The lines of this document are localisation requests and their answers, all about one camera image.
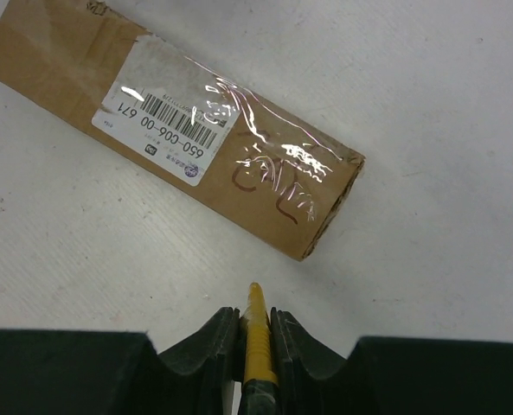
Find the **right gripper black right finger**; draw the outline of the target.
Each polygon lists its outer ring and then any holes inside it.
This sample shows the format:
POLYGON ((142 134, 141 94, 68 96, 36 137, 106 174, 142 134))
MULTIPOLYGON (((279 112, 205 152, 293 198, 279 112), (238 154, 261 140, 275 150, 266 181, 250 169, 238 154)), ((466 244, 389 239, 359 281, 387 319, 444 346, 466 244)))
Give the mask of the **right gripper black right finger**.
POLYGON ((343 357, 290 312, 271 328, 285 414, 513 414, 513 343, 363 336, 343 357))

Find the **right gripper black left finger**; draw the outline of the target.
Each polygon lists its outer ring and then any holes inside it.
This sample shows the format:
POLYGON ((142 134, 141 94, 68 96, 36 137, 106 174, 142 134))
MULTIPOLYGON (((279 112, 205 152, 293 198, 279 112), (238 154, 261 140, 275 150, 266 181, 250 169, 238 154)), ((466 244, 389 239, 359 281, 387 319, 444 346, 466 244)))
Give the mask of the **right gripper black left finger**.
POLYGON ((145 332, 0 329, 0 414, 229 414, 240 312, 159 353, 145 332))

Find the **brown cardboard express box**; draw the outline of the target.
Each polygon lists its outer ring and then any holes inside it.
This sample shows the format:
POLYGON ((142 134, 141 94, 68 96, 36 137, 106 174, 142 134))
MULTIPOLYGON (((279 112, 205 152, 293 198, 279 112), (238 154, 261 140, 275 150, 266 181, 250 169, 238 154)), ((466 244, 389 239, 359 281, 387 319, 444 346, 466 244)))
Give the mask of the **brown cardboard express box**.
POLYGON ((296 260, 364 165, 100 1, 9 2, 0 82, 296 260))

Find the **yellow utility knife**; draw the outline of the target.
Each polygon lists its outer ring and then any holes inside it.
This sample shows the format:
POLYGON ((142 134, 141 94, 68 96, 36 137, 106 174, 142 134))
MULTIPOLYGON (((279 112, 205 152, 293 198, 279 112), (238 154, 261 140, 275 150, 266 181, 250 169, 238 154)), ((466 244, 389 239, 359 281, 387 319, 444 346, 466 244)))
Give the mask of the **yellow utility knife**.
POLYGON ((280 414, 271 330, 261 286, 251 283, 242 318, 246 347, 239 414, 280 414))

